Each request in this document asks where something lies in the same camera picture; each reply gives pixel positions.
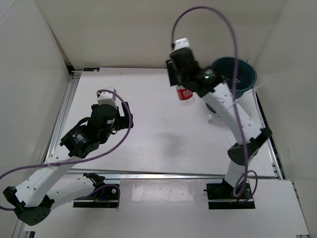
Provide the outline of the red label plastic bottle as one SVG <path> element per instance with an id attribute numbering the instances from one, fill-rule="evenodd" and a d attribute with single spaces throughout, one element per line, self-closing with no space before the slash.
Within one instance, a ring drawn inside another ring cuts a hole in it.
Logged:
<path id="1" fill-rule="evenodd" d="M 194 94 L 181 85 L 176 86 L 176 92 L 182 105 L 189 106 L 194 103 Z"/>

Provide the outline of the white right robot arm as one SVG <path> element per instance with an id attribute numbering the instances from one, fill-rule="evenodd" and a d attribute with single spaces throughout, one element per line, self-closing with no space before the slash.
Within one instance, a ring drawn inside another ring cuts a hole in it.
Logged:
<path id="1" fill-rule="evenodd" d="M 173 50 L 166 66 L 170 84 L 196 93 L 216 111 L 234 135 L 236 142 L 227 152 L 230 163 L 222 192 L 228 198 L 241 196 L 250 173 L 249 164 L 271 136 L 271 130 L 249 117 L 223 77 L 211 66 L 201 68 L 189 47 Z"/>

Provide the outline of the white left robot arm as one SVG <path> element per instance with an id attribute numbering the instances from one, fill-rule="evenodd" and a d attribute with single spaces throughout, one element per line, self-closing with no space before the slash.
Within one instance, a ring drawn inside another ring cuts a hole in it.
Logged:
<path id="1" fill-rule="evenodd" d="M 80 207 L 118 207 L 119 184 L 106 183 L 105 177 L 97 173 L 85 173 L 65 186 L 57 187 L 56 183 L 75 164 L 87 160 L 88 154 L 105 144 L 111 135 L 132 129 L 129 104 L 123 102 L 121 106 L 123 115 L 116 103 L 93 104 L 91 115 L 79 120 L 61 139 L 47 162 L 37 165 L 36 171 L 23 183 L 4 189 L 3 195 L 19 220 L 34 226 L 53 209 L 71 201 Z"/>

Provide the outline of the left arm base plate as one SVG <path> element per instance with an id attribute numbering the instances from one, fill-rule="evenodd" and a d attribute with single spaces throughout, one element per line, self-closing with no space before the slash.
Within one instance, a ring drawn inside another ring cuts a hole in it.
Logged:
<path id="1" fill-rule="evenodd" d="M 73 201 L 74 208 L 110 208 L 117 209 L 120 202 L 120 184 L 93 181 L 92 194 Z"/>

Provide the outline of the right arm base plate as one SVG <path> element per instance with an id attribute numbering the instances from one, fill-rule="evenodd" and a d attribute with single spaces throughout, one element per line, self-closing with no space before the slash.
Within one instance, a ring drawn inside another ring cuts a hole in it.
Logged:
<path id="1" fill-rule="evenodd" d="M 222 180 L 206 184 L 204 192 L 207 193 L 209 210 L 242 210 L 255 209 L 254 199 L 249 181 L 239 197 L 233 195 L 233 188 Z"/>

